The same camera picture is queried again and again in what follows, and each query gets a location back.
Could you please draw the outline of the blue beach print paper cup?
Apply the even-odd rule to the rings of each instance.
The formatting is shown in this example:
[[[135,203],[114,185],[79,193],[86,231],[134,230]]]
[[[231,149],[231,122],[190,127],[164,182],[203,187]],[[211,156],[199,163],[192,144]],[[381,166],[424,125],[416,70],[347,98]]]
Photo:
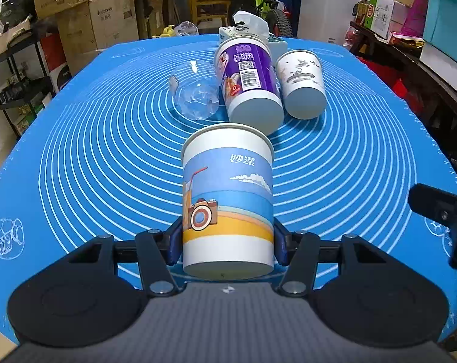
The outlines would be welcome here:
[[[257,129],[207,126],[182,147],[182,267],[204,280],[274,268],[274,149]]]

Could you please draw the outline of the white grey print paper cup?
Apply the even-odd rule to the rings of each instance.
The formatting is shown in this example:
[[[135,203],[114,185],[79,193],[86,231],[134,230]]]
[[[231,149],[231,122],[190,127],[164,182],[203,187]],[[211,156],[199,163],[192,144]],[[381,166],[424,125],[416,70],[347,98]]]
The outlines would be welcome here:
[[[292,50],[275,65],[285,110],[299,120],[318,117],[327,105],[322,64],[315,53]]]

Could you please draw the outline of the clear plastic cup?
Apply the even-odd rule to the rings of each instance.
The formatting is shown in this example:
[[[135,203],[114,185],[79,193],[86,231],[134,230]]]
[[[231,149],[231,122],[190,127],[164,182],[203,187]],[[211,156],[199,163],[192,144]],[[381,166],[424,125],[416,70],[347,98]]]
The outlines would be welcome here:
[[[206,120],[219,109],[219,88],[211,64],[194,58],[182,61],[168,77],[176,109],[188,120]]]

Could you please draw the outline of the purple labelled paper cup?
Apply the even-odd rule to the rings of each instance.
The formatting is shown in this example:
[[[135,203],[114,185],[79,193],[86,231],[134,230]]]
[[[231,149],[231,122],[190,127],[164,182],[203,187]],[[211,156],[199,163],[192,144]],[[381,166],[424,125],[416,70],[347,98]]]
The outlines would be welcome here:
[[[263,134],[275,132],[284,121],[270,50],[255,35],[222,42],[215,54],[215,73],[228,120]]]

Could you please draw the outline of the dark wooden side table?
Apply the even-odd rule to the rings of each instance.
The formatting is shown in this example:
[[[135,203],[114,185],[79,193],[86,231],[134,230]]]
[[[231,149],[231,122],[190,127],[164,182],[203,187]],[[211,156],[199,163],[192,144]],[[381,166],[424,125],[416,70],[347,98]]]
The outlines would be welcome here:
[[[354,21],[351,27],[357,35],[350,52],[406,101],[444,155],[457,162],[457,91],[421,62],[415,51],[380,41]]]

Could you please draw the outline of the blue silicone baking mat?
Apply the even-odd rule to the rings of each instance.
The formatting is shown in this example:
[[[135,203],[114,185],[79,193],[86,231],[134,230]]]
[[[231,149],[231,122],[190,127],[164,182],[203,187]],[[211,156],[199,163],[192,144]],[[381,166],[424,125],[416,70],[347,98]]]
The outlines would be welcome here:
[[[211,75],[214,35],[107,49],[39,115],[0,170],[0,333],[22,281],[97,235],[127,240],[182,212],[185,140],[206,126],[175,107],[168,78]],[[457,194],[457,175],[404,100],[345,49],[292,39],[321,61],[328,105],[271,136],[275,216],[336,240],[358,234],[435,282],[457,329],[448,230],[413,213],[415,183]]]

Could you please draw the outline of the teal plastic storage bin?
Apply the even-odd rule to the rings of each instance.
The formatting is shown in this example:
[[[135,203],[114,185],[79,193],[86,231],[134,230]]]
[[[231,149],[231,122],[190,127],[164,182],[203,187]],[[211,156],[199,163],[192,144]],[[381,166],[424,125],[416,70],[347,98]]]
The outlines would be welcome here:
[[[457,63],[457,0],[429,0],[423,39]]]

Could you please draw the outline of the green white carton box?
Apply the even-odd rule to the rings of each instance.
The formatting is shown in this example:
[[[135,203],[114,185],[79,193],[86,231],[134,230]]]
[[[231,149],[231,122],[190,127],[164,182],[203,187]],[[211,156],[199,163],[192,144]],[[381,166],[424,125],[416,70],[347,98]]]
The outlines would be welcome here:
[[[381,38],[388,38],[394,4],[394,0],[370,0],[364,27]]]

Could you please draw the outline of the black metal shelf rack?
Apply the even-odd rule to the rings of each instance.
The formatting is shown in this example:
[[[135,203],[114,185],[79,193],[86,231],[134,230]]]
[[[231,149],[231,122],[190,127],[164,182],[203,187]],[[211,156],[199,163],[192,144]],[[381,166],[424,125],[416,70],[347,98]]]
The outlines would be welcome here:
[[[25,70],[21,74],[20,66],[15,60],[15,55],[28,47],[35,49],[36,59],[42,72],[40,78],[30,79]],[[35,120],[38,115],[37,108],[42,104],[42,101],[47,95],[54,97],[56,92],[47,72],[47,65],[41,55],[40,38],[34,30],[20,30],[18,34],[13,36],[12,40],[8,41],[6,50],[0,53],[0,64],[3,62],[7,63],[15,81],[8,83],[6,88],[0,91],[0,110],[4,113],[16,140],[19,140],[22,137],[22,131],[13,122],[8,111],[20,106],[27,106],[28,116],[32,115],[32,119]]]

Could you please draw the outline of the white chest freezer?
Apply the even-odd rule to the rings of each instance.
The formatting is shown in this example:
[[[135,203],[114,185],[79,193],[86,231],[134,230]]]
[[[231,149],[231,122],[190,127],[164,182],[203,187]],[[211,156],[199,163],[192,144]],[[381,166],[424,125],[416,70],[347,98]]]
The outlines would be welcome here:
[[[342,45],[360,0],[301,0],[298,38]]]

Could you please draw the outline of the red white appliance box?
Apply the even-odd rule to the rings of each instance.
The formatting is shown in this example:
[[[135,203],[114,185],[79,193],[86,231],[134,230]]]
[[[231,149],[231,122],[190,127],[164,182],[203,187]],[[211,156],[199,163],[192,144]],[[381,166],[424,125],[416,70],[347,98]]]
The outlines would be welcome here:
[[[42,38],[41,47],[54,91],[58,93],[72,78],[59,35],[50,34]]]

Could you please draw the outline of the lower cardboard box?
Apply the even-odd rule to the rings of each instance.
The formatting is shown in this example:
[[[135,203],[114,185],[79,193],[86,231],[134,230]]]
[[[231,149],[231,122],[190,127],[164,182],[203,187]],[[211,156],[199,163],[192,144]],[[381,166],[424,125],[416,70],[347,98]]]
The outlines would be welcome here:
[[[90,0],[55,19],[72,75],[107,48],[139,40],[134,0]]]

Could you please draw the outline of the white tissue box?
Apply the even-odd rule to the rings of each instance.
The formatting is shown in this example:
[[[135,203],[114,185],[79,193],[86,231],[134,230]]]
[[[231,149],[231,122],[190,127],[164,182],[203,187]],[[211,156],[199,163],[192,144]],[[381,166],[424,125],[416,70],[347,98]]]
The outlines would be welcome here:
[[[273,64],[287,52],[288,43],[270,30],[268,23],[261,17],[248,11],[239,10],[233,14],[233,20],[235,25],[219,28],[220,43],[234,36],[254,35],[269,48]]]

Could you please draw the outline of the yellow toy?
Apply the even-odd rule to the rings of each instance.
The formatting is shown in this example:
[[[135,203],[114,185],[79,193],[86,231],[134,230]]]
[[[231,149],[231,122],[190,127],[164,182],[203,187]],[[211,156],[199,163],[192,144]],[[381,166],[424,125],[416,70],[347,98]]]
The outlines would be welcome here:
[[[152,38],[168,38],[168,37],[174,37],[175,35],[176,35],[176,32],[174,30],[173,25],[169,25],[163,29],[161,34],[155,34],[152,36]]]

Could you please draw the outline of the clear plastic bag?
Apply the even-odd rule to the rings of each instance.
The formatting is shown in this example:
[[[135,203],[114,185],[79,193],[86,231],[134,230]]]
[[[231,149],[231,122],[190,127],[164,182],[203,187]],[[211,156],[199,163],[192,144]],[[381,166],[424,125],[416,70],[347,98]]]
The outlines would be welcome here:
[[[176,36],[199,35],[198,27],[190,21],[183,21],[173,29]]]

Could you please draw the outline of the black helmet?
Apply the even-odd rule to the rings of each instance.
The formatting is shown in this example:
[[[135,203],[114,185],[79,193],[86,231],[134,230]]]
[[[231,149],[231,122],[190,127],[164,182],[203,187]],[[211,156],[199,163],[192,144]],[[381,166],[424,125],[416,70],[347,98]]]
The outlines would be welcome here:
[[[0,24],[2,33],[20,24],[32,15],[32,0],[1,0]]]

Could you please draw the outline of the wooden chair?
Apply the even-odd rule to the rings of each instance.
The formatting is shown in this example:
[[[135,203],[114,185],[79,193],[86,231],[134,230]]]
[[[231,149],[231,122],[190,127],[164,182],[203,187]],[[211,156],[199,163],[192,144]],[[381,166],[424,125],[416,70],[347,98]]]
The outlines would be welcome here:
[[[229,9],[233,0],[187,0],[191,22],[195,25],[203,21],[220,19],[222,26],[229,25]]]

